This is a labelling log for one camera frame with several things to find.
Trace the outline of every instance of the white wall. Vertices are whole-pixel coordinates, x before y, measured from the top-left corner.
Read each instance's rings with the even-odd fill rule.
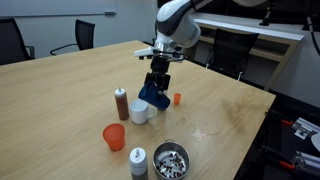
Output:
[[[250,27],[279,30],[296,33],[305,37],[300,42],[297,50],[292,55],[280,77],[272,87],[279,93],[293,97],[305,103],[320,108],[320,56],[312,44],[310,32],[302,31],[302,25],[270,24],[259,26],[261,20],[219,16],[213,14],[196,13],[194,18],[245,25]],[[320,46],[320,33],[315,32]]]
[[[26,45],[36,48],[36,58],[50,56],[50,50],[75,43],[75,20],[96,24],[94,46],[110,45],[130,40],[151,41],[154,38],[156,0],[117,0],[114,16],[51,16],[17,17],[16,21]],[[73,46],[58,53],[77,51]]]

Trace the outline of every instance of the metal bowl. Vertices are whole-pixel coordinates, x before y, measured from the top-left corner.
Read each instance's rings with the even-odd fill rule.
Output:
[[[166,141],[153,154],[153,166],[161,179],[183,179],[189,169],[189,154],[178,143]]]

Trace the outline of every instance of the floor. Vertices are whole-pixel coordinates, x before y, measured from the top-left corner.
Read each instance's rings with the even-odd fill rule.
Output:
[[[247,80],[241,80],[259,89],[262,86]],[[295,122],[299,117],[320,126],[320,108],[288,97],[275,91],[276,95],[262,127],[259,130],[245,160],[235,177],[236,180],[316,180],[320,177],[303,173],[297,168],[288,169],[279,166],[279,161],[292,164],[296,151],[304,152],[320,158],[320,152],[313,146],[310,137],[302,140],[294,135],[290,125],[282,123]]]

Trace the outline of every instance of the orange cup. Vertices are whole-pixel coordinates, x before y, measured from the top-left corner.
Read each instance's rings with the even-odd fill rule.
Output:
[[[181,94],[180,93],[174,93],[173,103],[175,105],[179,105],[181,100]]]
[[[123,125],[114,123],[107,126],[102,133],[112,151],[120,151],[124,147],[125,130]]]

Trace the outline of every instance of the cable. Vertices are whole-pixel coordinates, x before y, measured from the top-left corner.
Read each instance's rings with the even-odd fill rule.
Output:
[[[286,121],[288,121],[290,123],[293,122],[290,118],[288,118],[287,116],[285,116],[285,115],[283,115],[283,114],[281,114],[281,113],[279,113],[279,112],[277,112],[275,110],[269,109],[268,112],[266,112],[266,115],[270,115],[270,114],[276,114],[276,115],[284,118]]]
[[[319,49],[319,46],[317,44],[317,41],[316,41],[316,38],[315,38],[315,35],[314,35],[314,32],[313,32],[313,24],[312,24],[311,17],[310,16],[307,17],[307,20],[308,20],[309,30],[310,30],[310,33],[311,33],[311,37],[312,37],[312,42],[313,42],[314,48],[316,49],[318,55],[320,56],[320,49]]]
[[[315,38],[315,35],[314,35],[314,32],[313,32],[313,23],[312,23],[312,19],[311,19],[311,14],[312,14],[311,1],[312,0],[307,0],[307,2],[306,2],[306,13],[307,13],[307,16],[308,16],[307,17],[307,21],[308,21],[309,31],[311,33],[311,37],[312,37],[312,42],[313,42],[314,48],[316,49],[318,55],[320,56],[320,49],[319,49],[319,46],[317,44],[317,41],[316,41],[316,38]]]

